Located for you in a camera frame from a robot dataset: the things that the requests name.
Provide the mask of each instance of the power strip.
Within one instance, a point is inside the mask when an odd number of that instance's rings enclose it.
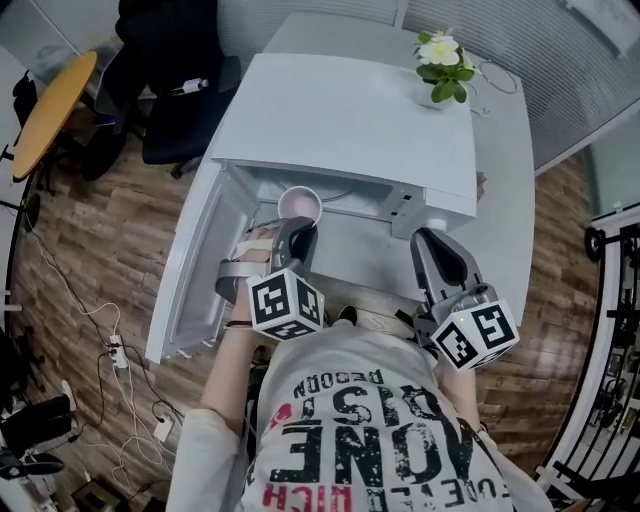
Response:
[[[119,334],[114,334],[109,338],[111,340],[111,348],[109,349],[109,357],[113,361],[114,366],[118,368],[129,368],[129,361],[122,346],[122,338]]]

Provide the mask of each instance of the green leaves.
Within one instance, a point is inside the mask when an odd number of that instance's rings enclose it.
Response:
[[[431,91],[431,101],[442,103],[453,96],[458,103],[467,101],[467,90],[457,80],[440,80]]]
[[[448,100],[455,93],[456,84],[457,82],[453,80],[441,80],[433,88],[433,91],[431,92],[431,100],[434,103],[441,103],[444,100]]]
[[[458,103],[464,103],[467,101],[467,90],[464,88],[460,82],[455,82],[456,88],[453,92],[453,97],[456,99]]]
[[[473,78],[473,70],[460,68],[456,70],[455,73],[453,73],[453,78],[455,78],[456,80],[460,80],[462,82],[468,82]]]
[[[416,69],[418,75],[423,79],[423,80],[435,80],[438,81],[440,80],[445,72],[441,69],[438,69],[436,67],[434,67],[433,65],[428,65],[425,66],[424,64],[421,66],[418,66],[418,69]]]

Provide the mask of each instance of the metal rack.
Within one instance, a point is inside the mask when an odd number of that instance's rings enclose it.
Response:
[[[636,510],[633,507],[640,507],[636,504],[640,496],[640,336],[636,340],[640,208],[595,221],[585,234],[585,246],[600,265],[591,343],[567,418],[538,468],[538,483],[550,495],[568,485],[567,490],[591,501],[600,498],[604,505],[599,510]]]

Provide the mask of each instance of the pink cup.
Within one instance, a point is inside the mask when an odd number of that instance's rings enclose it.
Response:
[[[291,187],[280,196],[278,215],[281,219],[308,217],[315,226],[322,217],[322,200],[309,187]]]

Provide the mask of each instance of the round wooden table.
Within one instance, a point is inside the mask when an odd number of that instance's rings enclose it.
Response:
[[[13,158],[13,178],[22,181],[35,168],[78,104],[98,54],[88,52],[64,68],[49,84],[20,134]]]

